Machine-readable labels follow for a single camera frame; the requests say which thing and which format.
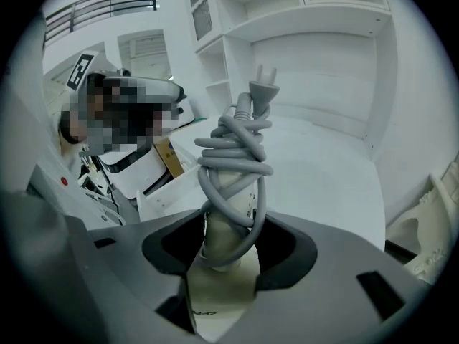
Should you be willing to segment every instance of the metal railing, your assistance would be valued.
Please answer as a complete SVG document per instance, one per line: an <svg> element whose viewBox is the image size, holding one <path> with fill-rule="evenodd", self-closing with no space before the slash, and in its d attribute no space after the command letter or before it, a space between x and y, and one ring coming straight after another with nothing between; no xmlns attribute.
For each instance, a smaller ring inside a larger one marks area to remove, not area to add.
<svg viewBox="0 0 459 344"><path fill-rule="evenodd" d="M46 17L49 44L101 19L138 11L155 11L158 0L79 0Z"/></svg>

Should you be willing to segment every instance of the gray cable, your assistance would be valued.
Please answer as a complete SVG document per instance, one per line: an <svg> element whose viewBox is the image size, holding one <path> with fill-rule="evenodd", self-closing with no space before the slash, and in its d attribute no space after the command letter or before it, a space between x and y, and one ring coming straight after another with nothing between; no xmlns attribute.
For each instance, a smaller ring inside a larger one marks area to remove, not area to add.
<svg viewBox="0 0 459 344"><path fill-rule="evenodd" d="M263 136L259 130L270 128L272 123L266 118L270 114L267 105L263 113L254 120L250 120L249 93L243 93L237 103L235 117L223 115L219 119L218 128L214 129L210 139L197 138L194 143L206 149L198 159L201 168L198 172L199 185L209 199L201 207L201 212L206 213L215 208L227 217L229 225L238 231L244 239L220 260L210 260L200 254L201 262L206 267L223 267L240 259L253 246L263 227L266 215L266 190L264 176L273 174L273 169L262 163L266 154L260 143ZM218 170L235 171L244 173L244 176L222 188L218 179ZM258 184L257 215L255 220L234 209L228 199L248 187L253 182Z"/></svg>

